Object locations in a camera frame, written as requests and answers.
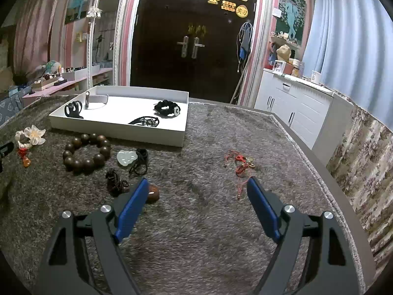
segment wooden bead bracelet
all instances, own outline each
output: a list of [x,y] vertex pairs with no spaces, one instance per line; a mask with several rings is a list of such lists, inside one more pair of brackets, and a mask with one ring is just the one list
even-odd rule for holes
[[[79,161],[73,157],[75,150],[86,144],[96,144],[100,148],[99,153],[94,157],[86,158],[83,161]],[[63,152],[63,161],[68,171],[74,171],[75,174],[84,171],[89,174],[94,171],[95,168],[103,167],[105,160],[111,157],[111,143],[103,135],[97,136],[97,134],[82,134],[80,138],[73,138],[71,144],[67,144],[65,151]]]

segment mirror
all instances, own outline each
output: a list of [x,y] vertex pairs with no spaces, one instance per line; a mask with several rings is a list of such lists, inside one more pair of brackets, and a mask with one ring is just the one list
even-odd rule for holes
[[117,85],[117,59],[122,19],[121,0],[95,0],[88,45],[89,87]]

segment round yellow sticker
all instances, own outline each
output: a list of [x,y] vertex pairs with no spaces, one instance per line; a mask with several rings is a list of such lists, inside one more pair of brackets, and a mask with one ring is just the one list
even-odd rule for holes
[[246,17],[246,16],[248,15],[247,7],[246,7],[245,5],[239,5],[239,6],[236,8],[236,14],[237,14],[239,17]]

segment warning triangle sticker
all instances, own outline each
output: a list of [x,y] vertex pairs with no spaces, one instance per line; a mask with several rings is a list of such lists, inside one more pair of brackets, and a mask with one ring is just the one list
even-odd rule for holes
[[217,0],[209,0],[208,3],[211,3],[211,4],[218,4]]

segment beige cap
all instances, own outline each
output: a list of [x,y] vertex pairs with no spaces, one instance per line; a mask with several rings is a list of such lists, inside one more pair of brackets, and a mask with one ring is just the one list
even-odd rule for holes
[[277,49],[277,59],[280,61],[288,62],[291,56],[291,49],[288,45],[284,44],[280,48]]

